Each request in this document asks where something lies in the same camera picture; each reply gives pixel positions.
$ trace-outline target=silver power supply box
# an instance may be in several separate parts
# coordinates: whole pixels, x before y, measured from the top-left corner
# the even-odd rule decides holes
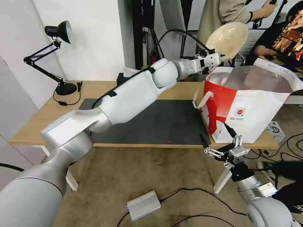
[[[138,220],[160,207],[161,204],[155,191],[148,192],[127,202],[127,208],[132,221]]]

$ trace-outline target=table leg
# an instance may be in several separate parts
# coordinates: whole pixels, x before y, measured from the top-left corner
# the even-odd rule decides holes
[[[50,156],[50,152],[48,151],[46,146],[44,146],[44,145],[34,145],[33,147],[41,148],[47,156]],[[67,174],[66,174],[66,182],[72,188],[73,191],[77,190],[79,185],[78,185],[77,181],[75,180],[75,178],[73,177],[73,175],[70,173],[69,170],[67,171]]]
[[[214,186],[215,194],[218,194],[222,190],[224,185],[231,178],[231,175],[232,175],[231,171],[229,169],[225,168],[222,175],[220,176],[219,180],[217,181],[217,183]]]

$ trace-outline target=black desk mat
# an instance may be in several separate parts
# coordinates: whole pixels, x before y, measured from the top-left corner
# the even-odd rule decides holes
[[[90,109],[95,100],[85,99],[79,109]],[[95,143],[201,145],[199,133],[210,144],[191,100],[156,100],[129,122],[93,133],[92,138]]]

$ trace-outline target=beige jacket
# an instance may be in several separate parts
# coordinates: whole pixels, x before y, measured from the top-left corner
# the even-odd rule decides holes
[[[246,11],[245,2],[246,0],[206,0],[200,21],[198,39],[206,44],[210,35],[223,24],[230,22],[246,24],[251,14]]]

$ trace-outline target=black desk lamp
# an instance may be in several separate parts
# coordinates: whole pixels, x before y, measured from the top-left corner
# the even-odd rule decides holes
[[[25,57],[24,62],[31,67],[39,70],[40,72],[44,73],[48,77],[52,78],[53,80],[57,81],[59,84],[56,88],[56,93],[58,95],[69,95],[74,93],[77,90],[77,86],[71,83],[66,83],[63,81],[63,79],[59,76],[56,76],[52,73],[49,73],[48,71],[42,69],[41,67],[37,66],[35,64],[36,61],[40,60],[41,58],[44,58],[45,56],[49,55],[50,53],[60,49],[61,41],[58,40],[58,38],[61,38],[63,41],[67,43],[71,43],[72,40],[72,28],[70,26],[70,23],[66,20],[61,22],[57,27],[55,26],[46,26],[44,28],[45,33],[52,37],[54,42],[52,42],[50,45],[46,46],[45,48],[37,51],[36,53],[33,53],[32,55]],[[55,46],[53,50],[49,51],[45,54],[40,54],[40,52],[44,51],[45,49]]]

